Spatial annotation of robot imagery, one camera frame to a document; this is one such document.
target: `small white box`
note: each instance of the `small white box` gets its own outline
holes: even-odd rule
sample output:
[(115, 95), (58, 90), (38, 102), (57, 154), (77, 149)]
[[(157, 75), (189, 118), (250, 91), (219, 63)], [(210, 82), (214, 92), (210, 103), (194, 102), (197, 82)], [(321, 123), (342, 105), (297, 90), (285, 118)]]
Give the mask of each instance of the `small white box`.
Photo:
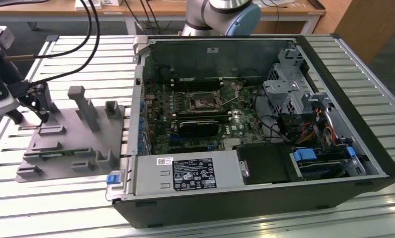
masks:
[[(87, 8), (90, 9), (90, 11), (93, 12), (90, 1), (85, 1), (85, 3), (87, 5)], [(101, 0), (94, 0), (94, 4), (95, 4), (97, 9), (102, 9)], [(83, 3), (82, 3), (81, 0), (77, 0), (75, 9), (77, 9), (77, 11), (86, 11)]]
[(102, 4), (107, 6), (119, 6), (123, 0), (102, 0)]

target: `motherboard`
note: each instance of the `motherboard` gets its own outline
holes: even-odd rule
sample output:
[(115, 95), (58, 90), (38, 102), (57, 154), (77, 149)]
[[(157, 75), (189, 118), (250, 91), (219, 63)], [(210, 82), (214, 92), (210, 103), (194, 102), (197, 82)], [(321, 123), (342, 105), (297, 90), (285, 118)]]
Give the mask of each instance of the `motherboard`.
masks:
[(153, 154), (231, 150), (265, 141), (254, 87), (239, 79), (150, 82), (145, 95)]

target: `red wire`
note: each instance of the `red wire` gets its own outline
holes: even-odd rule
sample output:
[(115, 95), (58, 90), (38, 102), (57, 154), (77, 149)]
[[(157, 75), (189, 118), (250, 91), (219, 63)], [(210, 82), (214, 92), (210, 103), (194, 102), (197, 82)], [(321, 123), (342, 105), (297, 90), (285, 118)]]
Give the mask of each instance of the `red wire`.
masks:
[(302, 128), (302, 136), (303, 136), (303, 134), (305, 134), (305, 129), (306, 129), (306, 127), (307, 127), (309, 125), (311, 125), (311, 123), (310, 123), (310, 122), (309, 122), (309, 123), (306, 123), (306, 124), (303, 125), (303, 128)]

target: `floor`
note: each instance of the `floor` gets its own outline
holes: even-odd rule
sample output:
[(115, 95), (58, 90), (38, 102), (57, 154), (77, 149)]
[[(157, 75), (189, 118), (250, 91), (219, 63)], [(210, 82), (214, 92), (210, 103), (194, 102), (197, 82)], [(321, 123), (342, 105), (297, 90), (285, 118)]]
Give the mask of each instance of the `floor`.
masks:
[[(177, 34), (182, 30), (183, 24), (183, 22), (163, 22), (161, 23), (161, 28), (165, 34)], [(0, 23), (0, 25), (9, 26), (15, 35), (15, 43), (7, 52), (11, 56), (39, 53), (49, 35), (86, 35), (87, 32), (86, 22), (77, 22), (75, 24), (71, 22), (41, 22), (38, 25), (39, 31), (31, 31), (25, 22), (6, 22)], [(102, 22), (101, 28), (103, 35), (127, 34), (126, 26), (122, 22)], [(17, 63), (23, 75), (27, 75), (31, 64), (31, 61)], [(395, 36), (369, 66), (395, 94)]]

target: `white sticker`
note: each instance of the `white sticker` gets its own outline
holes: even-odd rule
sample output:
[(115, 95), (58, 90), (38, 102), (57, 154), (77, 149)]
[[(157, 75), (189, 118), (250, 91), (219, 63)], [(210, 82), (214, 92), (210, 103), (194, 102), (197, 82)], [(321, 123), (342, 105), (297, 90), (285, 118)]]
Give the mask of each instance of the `white sticker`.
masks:
[(105, 15), (123, 15), (123, 13), (119, 11), (105, 11), (103, 13)]
[(157, 158), (157, 165), (171, 165), (173, 160), (173, 157)]
[(207, 53), (218, 53), (218, 48), (209, 48)]

